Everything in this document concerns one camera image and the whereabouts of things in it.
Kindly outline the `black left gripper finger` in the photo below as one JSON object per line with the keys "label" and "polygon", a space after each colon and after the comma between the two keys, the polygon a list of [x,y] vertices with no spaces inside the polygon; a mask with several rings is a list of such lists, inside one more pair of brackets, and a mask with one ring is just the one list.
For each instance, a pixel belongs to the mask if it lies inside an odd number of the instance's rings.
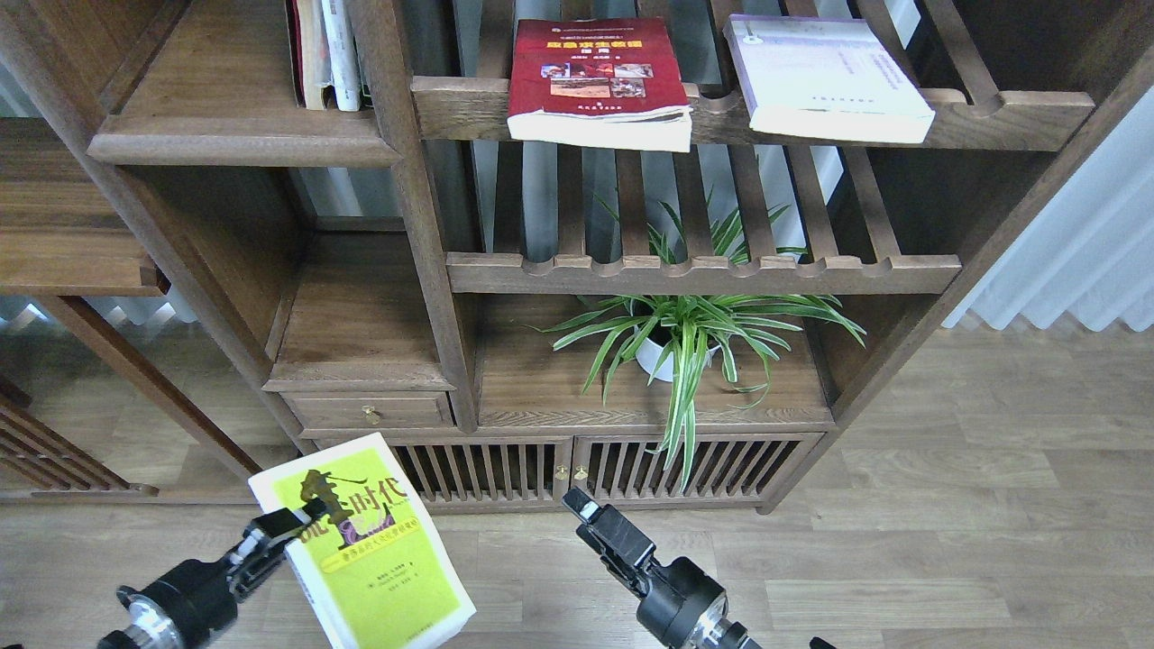
{"label": "black left gripper finger", "polygon": [[[325,513],[328,505],[321,498],[310,498],[301,508],[284,507],[252,519],[249,525],[243,529],[242,540],[271,540],[273,544],[282,540],[292,542],[307,525],[313,525]],[[228,566],[227,579],[237,579],[237,546],[225,555],[225,564]]]}
{"label": "black left gripper finger", "polygon": [[237,546],[237,599],[246,600],[284,560],[288,540],[242,540]]}

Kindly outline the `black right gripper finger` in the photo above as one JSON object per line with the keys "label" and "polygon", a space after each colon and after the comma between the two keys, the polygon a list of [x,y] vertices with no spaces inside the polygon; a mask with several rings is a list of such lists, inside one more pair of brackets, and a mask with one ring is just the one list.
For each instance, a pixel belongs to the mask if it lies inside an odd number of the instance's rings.
{"label": "black right gripper finger", "polygon": [[650,564],[652,546],[610,546],[604,545],[600,558],[614,579],[639,599],[645,599],[650,592]]}
{"label": "black right gripper finger", "polygon": [[632,525],[615,507],[599,506],[580,488],[569,488],[562,498],[562,503],[580,519],[580,525],[577,525],[574,534],[577,534],[577,537],[598,555],[604,545],[617,547],[651,545],[653,559],[655,543],[646,534],[642,534],[639,527]]}

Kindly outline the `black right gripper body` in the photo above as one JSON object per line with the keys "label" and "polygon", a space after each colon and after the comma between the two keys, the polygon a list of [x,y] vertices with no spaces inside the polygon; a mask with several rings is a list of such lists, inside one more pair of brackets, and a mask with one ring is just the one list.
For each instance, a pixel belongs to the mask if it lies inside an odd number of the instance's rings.
{"label": "black right gripper body", "polygon": [[719,648],[725,633],[727,595],[697,564],[679,557],[652,562],[649,591],[637,619],[666,648]]}

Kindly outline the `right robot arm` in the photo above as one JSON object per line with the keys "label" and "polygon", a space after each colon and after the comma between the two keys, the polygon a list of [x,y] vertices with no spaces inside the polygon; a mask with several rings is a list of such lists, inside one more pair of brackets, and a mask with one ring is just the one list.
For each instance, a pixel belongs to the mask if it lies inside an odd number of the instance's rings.
{"label": "right robot arm", "polygon": [[576,534],[610,575],[639,598],[637,619],[666,648],[758,648],[745,626],[727,619],[725,589],[687,557],[655,560],[655,543],[610,505],[580,488],[563,503],[580,519]]}

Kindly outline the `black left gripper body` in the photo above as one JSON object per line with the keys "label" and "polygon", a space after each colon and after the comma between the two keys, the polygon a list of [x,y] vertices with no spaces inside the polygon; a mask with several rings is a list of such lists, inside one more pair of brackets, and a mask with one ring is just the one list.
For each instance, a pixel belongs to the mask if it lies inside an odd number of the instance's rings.
{"label": "black left gripper body", "polygon": [[238,616],[228,590],[227,564],[178,564],[143,590],[121,588],[132,624],[121,632],[123,648],[202,648],[220,636]]}

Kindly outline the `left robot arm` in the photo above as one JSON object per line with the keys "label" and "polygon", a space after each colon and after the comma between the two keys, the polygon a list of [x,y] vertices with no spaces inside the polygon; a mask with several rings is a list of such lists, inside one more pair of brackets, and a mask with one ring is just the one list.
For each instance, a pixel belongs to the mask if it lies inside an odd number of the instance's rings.
{"label": "left robot arm", "polygon": [[132,624],[102,637],[99,648],[203,648],[237,620],[238,607],[284,560],[285,547],[330,507],[312,498],[252,519],[243,538],[215,562],[177,564],[142,590],[128,585],[117,597]]}

